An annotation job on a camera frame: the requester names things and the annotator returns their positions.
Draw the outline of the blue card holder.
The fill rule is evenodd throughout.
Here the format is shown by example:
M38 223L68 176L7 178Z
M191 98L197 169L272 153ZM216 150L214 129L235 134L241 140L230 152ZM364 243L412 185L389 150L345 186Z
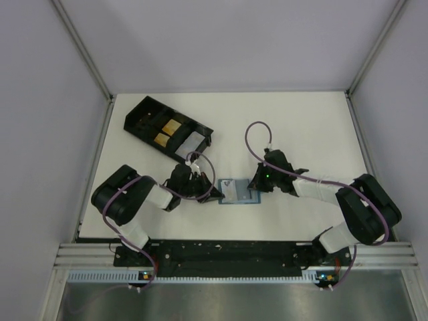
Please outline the blue card holder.
M218 190L221 191L221 180L228 179L219 179L218 180ZM253 205L261 203L261 195L259 191L252 191L247 188L250 183L249 179L233 179L236 184L237 189L237 201L233 203L226 203L224 200L220 200L220 205Z

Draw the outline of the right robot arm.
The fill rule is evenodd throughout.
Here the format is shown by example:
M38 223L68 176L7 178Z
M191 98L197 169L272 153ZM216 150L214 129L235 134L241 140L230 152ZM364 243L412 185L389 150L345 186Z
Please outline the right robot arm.
M265 149L264 161L257 164L247 188L262 193L279 188L294 197L338 206L344 221L314 240L314 245L329 254L358 243L382 242L389 238L389 229L402 219L399 208L372 175L338 180L308 169L294 169L280 150Z

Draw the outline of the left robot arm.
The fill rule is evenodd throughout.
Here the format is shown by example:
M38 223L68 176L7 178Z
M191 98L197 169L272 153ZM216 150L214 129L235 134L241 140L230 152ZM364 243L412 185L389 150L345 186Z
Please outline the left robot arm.
M222 200L225 196L195 164L176 165L162 185L123 165L96 188L91 204L121 242L138 252L150 239L143 227L143 215L153 209L170 212L184 198L206 203Z

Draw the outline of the white credit card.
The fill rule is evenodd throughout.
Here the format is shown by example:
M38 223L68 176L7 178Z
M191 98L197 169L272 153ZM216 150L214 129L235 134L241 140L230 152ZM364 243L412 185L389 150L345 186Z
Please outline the white credit card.
M233 203L237 201L237 189L233 179L221 180L221 191L225 195L224 201L226 203Z

